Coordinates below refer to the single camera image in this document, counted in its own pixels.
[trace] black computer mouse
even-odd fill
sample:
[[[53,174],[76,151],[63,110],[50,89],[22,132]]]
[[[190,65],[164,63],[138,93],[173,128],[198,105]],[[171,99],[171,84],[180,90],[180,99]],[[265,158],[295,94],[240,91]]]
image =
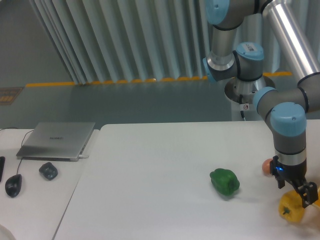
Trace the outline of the black computer mouse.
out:
[[[22,185],[21,174],[17,174],[17,175],[10,177],[5,182],[4,188],[5,188],[6,194],[8,194],[8,196],[11,198],[16,197],[20,193],[21,185]]]

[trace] laptop lid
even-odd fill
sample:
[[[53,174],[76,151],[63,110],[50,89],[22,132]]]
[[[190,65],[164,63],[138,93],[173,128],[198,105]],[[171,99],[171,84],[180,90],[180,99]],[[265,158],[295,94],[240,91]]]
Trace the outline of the laptop lid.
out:
[[[77,161],[94,122],[40,122],[16,154],[18,159]]]

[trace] yellow floor line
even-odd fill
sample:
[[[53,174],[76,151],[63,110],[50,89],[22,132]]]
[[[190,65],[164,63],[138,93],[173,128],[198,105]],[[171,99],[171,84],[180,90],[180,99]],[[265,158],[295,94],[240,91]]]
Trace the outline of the yellow floor line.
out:
[[[279,76],[291,76],[292,73],[289,71],[280,71],[280,72],[265,72],[263,74],[266,77],[279,77]],[[193,77],[178,77],[174,79],[172,77],[165,77],[160,80],[160,82],[175,82],[175,81],[195,81],[195,80],[207,80],[208,77],[204,76],[200,78],[199,76]],[[155,78],[148,78],[145,81],[141,79],[133,79],[130,83],[154,83],[157,82]],[[87,83],[86,85],[101,85],[101,84],[127,84],[129,83],[127,80],[118,80],[117,82],[113,82],[112,80],[107,80],[104,82],[93,81],[91,83]],[[34,87],[56,87],[56,86],[75,86],[76,84],[72,81],[66,82],[43,82],[43,83],[28,83],[25,85],[26,88],[34,88]]]

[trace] floor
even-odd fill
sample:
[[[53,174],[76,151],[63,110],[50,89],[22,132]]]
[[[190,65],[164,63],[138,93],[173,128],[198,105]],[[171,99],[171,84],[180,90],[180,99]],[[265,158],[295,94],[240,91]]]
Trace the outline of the floor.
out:
[[[294,88],[288,76],[273,77],[278,90]],[[106,124],[232,121],[225,97],[228,80],[25,87],[11,105],[0,106],[0,128],[33,129],[38,122]],[[320,119],[320,112],[308,113]],[[246,116],[256,120],[257,114]]]

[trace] green bell pepper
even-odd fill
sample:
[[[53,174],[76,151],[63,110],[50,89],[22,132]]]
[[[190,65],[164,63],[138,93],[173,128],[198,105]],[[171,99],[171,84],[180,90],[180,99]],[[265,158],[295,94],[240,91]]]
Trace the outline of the green bell pepper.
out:
[[[214,188],[224,196],[232,195],[240,187],[240,182],[233,171],[217,168],[210,173]]]

